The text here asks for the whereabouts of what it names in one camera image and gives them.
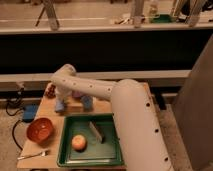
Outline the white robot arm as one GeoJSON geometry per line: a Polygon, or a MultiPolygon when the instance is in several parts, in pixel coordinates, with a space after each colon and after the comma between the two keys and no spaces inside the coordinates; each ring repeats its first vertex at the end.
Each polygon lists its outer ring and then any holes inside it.
{"type": "Polygon", "coordinates": [[[86,79],[75,73],[65,64],[51,76],[56,99],[63,101],[74,90],[110,102],[127,171],[174,171],[153,102],[141,83],[86,79]]]}

